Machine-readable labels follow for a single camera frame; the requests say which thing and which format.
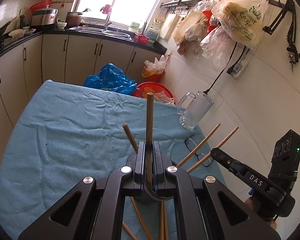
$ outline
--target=kitchen sink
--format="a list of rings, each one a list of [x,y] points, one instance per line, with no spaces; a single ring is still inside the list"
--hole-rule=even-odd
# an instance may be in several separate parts
[[[103,33],[118,36],[118,37],[122,37],[122,38],[126,38],[126,39],[131,39],[131,36],[129,34],[126,34],[126,33],[113,32],[113,31],[103,31]]]
[[[69,30],[75,30],[75,31],[88,31],[88,32],[94,32],[94,33],[102,33],[102,30],[97,29],[97,28],[91,28],[91,27],[73,27],[70,28]]]

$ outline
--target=metal hook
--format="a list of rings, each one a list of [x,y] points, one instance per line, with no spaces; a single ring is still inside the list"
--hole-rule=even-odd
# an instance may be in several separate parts
[[[279,6],[280,6],[280,5],[281,5],[281,2],[280,2],[280,0],[278,0],[278,1],[279,1],[279,3],[278,3],[278,4],[279,4]],[[281,6],[280,6],[280,7],[281,7]]]

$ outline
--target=wooden stick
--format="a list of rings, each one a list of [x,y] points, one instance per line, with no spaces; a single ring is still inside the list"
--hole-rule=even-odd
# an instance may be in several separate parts
[[[146,175],[147,181],[152,187],[152,132],[153,132],[153,93],[148,93],[147,97],[147,117],[146,117]]]
[[[124,131],[125,131],[128,139],[129,139],[129,141],[131,143],[132,148],[134,149],[134,151],[136,152],[136,154],[138,154],[138,144],[136,143],[136,140],[134,139],[134,137],[133,137],[133,135],[132,135],[132,133],[131,133],[131,131],[129,129],[128,124],[127,123],[123,123],[122,127],[123,127],[123,129],[124,129]]]
[[[137,206],[137,203],[136,203],[134,197],[130,197],[130,198],[131,198],[132,205],[133,205],[133,207],[134,207],[134,209],[135,209],[135,211],[136,211],[136,213],[137,213],[137,216],[138,216],[138,218],[139,218],[139,221],[140,221],[140,223],[141,223],[141,225],[142,225],[142,227],[143,227],[143,229],[144,229],[146,235],[148,236],[149,240],[153,240],[153,238],[152,238],[152,236],[151,236],[151,234],[150,234],[150,231],[149,231],[148,227],[146,226],[145,221],[143,220],[143,218],[142,218],[142,216],[141,216],[141,212],[140,212],[140,210],[139,210],[139,208],[138,208],[138,206]]]
[[[164,211],[163,202],[160,202],[160,240],[164,240]]]
[[[122,221],[122,226],[123,226],[124,230],[127,231],[127,233],[129,234],[129,236],[130,236],[133,240],[138,240],[138,239],[136,238],[136,236],[135,236],[135,235],[131,232],[131,230],[128,228],[128,226],[126,225],[126,223],[123,222],[123,221]]]
[[[216,127],[213,128],[213,130],[206,136],[206,138],[204,138],[201,141],[201,143],[197,145],[196,148],[194,148],[181,162],[179,162],[177,167],[181,167],[183,164],[185,164],[191,158],[191,156],[194,155],[202,147],[202,145],[204,145],[204,143],[211,137],[211,135],[214,134],[214,132],[219,128],[219,126],[220,123],[218,123]]]
[[[228,136],[226,138],[224,138],[217,146],[216,148],[220,148],[222,145],[224,145],[226,143],[227,140],[229,140],[229,138],[239,129],[239,127],[237,126],[236,128],[234,128],[232,130],[231,133],[228,134]],[[198,168],[202,163],[204,163],[206,160],[208,160],[211,157],[211,152],[209,152],[207,155],[205,155],[205,157],[203,157],[200,161],[198,161],[195,165],[193,165],[191,168],[189,168],[187,170],[188,173],[190,173],[191,171],[195,170],[196,168]]]
[[[166,202],[163,202],[163,225],[164,225],[164,240],[169,240],[169,233],[168,233],[168,222],[167,222],[167,208]]]

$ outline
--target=blue towel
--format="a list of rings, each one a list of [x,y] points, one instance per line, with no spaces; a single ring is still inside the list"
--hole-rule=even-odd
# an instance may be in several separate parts
[[[153,139],[175,162],[189,150],[184,140],[201,130],[179,124],[175,106],[154,103]],[[85,176],[107,177],[125,165],[134,151],[122,129],[128,123],[137,142],[145,140],[146,100],[109,91],[46,81],[17,122],[0,168],[0,224],[16,240],[19,234]],[[202,152],[209,152],[208,144]],[[192,157],[184,169],[193,165]],[[213,174],[224,183],[216,162],[191,173]],[[159,204],[138,203],[154,239],[159,238]],[[170,239],[177,239],[173,201],[167,202]],[[126,198],[124,221],[138,239],[147,239]],[[130,239],[122,231],[122,239]]]

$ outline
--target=camera lens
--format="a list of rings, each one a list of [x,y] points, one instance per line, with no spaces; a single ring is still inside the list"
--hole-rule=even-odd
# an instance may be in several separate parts
[[[281,143],[280,146],[279,146],[279,148],[278,148],[278,156],[281,155],[282,149],[283,149],[283,143]]]
[[[274,149],[273,157],[276,157],[277,154],[278,154],[278,148],[276,147],[276,148]]]
[[[283,151],[286,152],[288,150],[288,147],[289,147],[289,140],[286,140],[286,143],[284,144],[283,147]]]

